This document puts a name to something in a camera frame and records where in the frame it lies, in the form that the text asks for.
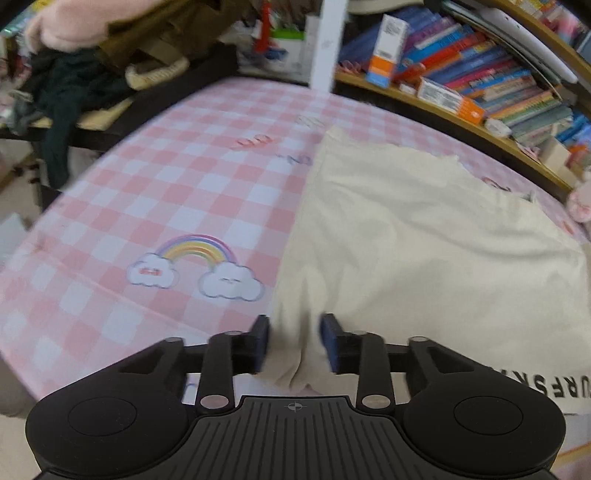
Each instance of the cream blanket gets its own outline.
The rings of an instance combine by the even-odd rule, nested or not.
[[[455,157],[326,134],[280,268],[263,376],[354,396],[356,378],[329,372],[322,312],[389,343],[427,336],[565,413],[591,411],[581,247],[538,206],[487,186]]]

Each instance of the pink fleece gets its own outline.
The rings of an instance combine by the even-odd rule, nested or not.
[[[43,45],[72,52],[98,45],[117,20],[140,16],[166,0],[55,0],[39,12],[25,30],[29,49]]]

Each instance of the pink checkered bedsheet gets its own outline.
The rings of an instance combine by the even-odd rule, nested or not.
[[[373,106],[229,79],[105,155],[40,219],[0,276],[0,351],[42,397],[169,336],[203,343],[266,313],[306,174],[327,127],[456,154],[475,176],[550,195],[490,157]]]

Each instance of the rainbow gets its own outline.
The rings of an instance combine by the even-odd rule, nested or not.
[[[171,262],[185,255],[197,255],[207,261],[209,268],[222,262],[236,263],[236,257],[230,248],[221,240],[208,235],[174,238],[155,253]]]

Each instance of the metal screw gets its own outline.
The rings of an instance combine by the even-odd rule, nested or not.
[[[363,398],[361,403],[372,410],[382,410],[383,408],[388,408],[392,402],[390,402],[388,397],[384,397],[383,395],[368,395]]]
[[[208,395],[201,399],[201,406],[208,410],[224,408],[230,401],[223,395]]]

